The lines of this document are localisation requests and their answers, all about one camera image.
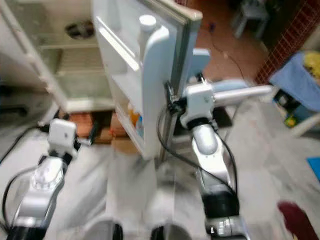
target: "black joint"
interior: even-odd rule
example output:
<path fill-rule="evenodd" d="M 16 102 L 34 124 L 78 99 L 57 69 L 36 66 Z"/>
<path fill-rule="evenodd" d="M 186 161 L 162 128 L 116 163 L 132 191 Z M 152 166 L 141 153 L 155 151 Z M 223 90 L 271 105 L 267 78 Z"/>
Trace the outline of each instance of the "black joint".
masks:
<path fill-rule="evenodd" d="M 72 156 L 69 153 L 65 153 L 62 157 L 62 160 L 67 166 L 69 166 L 72 160 Z"/>
<path fill-rule="evenodd" d="M 59 154 L 55 151 L 55 150 L 52 150 L 51 152 L 49 152 L 49 156 L 50 157 L 59 157 Z"/>
<path fill-rule="evenodd" d="M 200 118 L 189 121 L 186 124 L 186 127 L 188 128 L 188 130 L 192 130 L 193 128 L 195 128 L 197 126 L 205 125 L 205 124 L 210 124 L 209 119 L 206 117 L 200 117 Z"/>
<path fill-rule="evenodd" d="M 36 240 L 44 239 L 45 228 L 13 226 L 7 236 L 7 240 Z"/>
<path fill-rule="evenodd" d="M 182 112 L 185 111 L 187 106 L 187 98 L 182 97 L 177 101 L 174 101 L 171 104 L 168 104 L 167 108 L 170 112 L 171 115 L 173 114 L 181 114 Z"/>
<path fill-rule="evenodd" d="M 49 133 L 49 129 L 50 129 L 50 124 L 45 124 L 43 126 L 38 126 L 38 129 L 41 132 L 48 134 Z"/>
<path fill-rule="evenodd" d="M 58 119 L 59 118 L 59 112 L 60 112 L 60 108 L 55 112 L 53 118 L 54 119 Z"/>
<path fill-rule="evenodd" d="M 78 150 L 80 149 L 80 147 L 81 147 L 81 143 L 79 143 L 79 142 L 77 141 L 77 138 L 76 138 L 76 140 L 75 140 L 74 143 L 73 143 L 73 147 L 74 147 L 74 149 L 75 149 L 76 151 L 78 151 Z"/>
<path fill-rule="evenodd" d="M 198 83 L 203 83 L 206 81 L 202 72 L 199 72 L 195 77 Z"/>
<path fill-rule="evenodd" d="M 63 115 L 62 119 L 63 120 L 69 120 L 70 115 L 68 113 L 66 113 L 65 115 Z"/>
<path fill-rule="evenodd" d="M 225 185 L 217 185 L 202 195 L 204 213 L 207 219 L 238 216 L 240 204 L 238 197 Z"/>

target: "white stool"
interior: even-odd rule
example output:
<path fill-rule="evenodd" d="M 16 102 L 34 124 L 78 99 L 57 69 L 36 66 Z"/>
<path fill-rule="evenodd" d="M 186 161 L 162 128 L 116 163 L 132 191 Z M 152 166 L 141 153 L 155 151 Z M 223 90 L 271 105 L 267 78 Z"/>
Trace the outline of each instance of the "white stool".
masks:
<path fill-rule="evenodd" d="M 303 122 L 299 123 L 297 126 L 292 128 L 291 134 L 295 137 L 300 137 L 302 134 L 306 133 L 308 130 L 312 129 L 314 126 L 320 123 L 320 112 L 308 117 Z"/>
<path fill-rule="evenodd" d="M 241 37 L 248 20 L 260 20 L 261 23 L 255 33 L 255 37 L 260 39 L 265 31 L 269 20 L 269 14 L 264 6 L 255 0 L 243 3 L 234 16 L 231 26 L 235 29 L 234 36 L 238 39 Z"/>

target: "terracotta floor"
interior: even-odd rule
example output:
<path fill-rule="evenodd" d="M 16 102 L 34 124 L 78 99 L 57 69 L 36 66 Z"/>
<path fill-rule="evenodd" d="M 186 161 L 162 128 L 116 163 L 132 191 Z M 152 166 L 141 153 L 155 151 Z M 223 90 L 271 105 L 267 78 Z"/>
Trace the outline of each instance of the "terracotta floor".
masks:
<path fill-rule="evenodd" d="M 235 11 L 229 8 L 228 0 L 188 0 L 187 6 L 203 13 L 196 46 L 211 49 L 211 61 L 204 70 L 205 77 L 212 80 L 241 77 L 237 65 L 228 59 L 232 56 L 244 78 L 253 79 L 268 53 L 249 29 L 239 39 L 233 36 L 230 22 Z M 210 23 L 215 23 L 213 33 L 209 32 Z M 225 54 L 216 50 L 213 43 Z"/>

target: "red object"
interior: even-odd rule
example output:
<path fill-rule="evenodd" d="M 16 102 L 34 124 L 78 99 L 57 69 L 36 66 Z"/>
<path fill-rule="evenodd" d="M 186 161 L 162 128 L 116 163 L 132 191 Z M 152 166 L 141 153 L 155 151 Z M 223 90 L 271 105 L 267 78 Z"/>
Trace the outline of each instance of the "red object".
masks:
<path fill-rule="evenodd" d="M 255 81 L 267 84 L 269 77 L 303 46 L 319 22 L 320 0 L 302 0 L 295 16 L 260 68 Z"/>
<path fill-rule="evenodd" d="M 307 214 L 297 204 L 282 201 L 277 206 L 284 216 L 286 229 L 298 240 L 319 240 Z"/>

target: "white marble floor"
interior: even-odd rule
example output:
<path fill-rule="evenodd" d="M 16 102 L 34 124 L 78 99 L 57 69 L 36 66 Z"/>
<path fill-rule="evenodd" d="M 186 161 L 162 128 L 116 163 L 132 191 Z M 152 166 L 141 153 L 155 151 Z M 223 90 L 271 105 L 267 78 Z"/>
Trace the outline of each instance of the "white marble floor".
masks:
<path fill-rule="evenodd" d="M 30 121 L 40 118 L 40 113 L 28 117 Z M 5 122 L 0 116 L 1 154 L 23 129 L 17 127 L 22 122 L 7 118 Z M 248 100 L 238 111 L 228 143 L 237 162 L 241 214 L 251 238 L 290 239 L 277 211 L 279 200 L 296 202 L 304 209 L 320 236 L 320 183 L 306 162 L 306 157 L 320 156 L 320 141 L 292 138 L 270 103 Z M 45 136 L 36 131 L 21 141 L 0 166 L 0 196 L 10 177 L 36 164 L 46 149 Z M 149 239 L 152 228 L 170 222 L 184 227 L 192 239 L 207 239 L 196 182 L 174 165 L 174 181 L 157 180 L 160 173 L 152 161 L 117 152 L 109 145 L 82 147 L 69 166 L 46 239 L 82 239 L 90 226 L 110 218 L 122 224 L 125 239 Z M 11 216 L 23 183 L 17 182 L 9 196 Z M 5 239 L 1 231 L 0 238 Z"/>

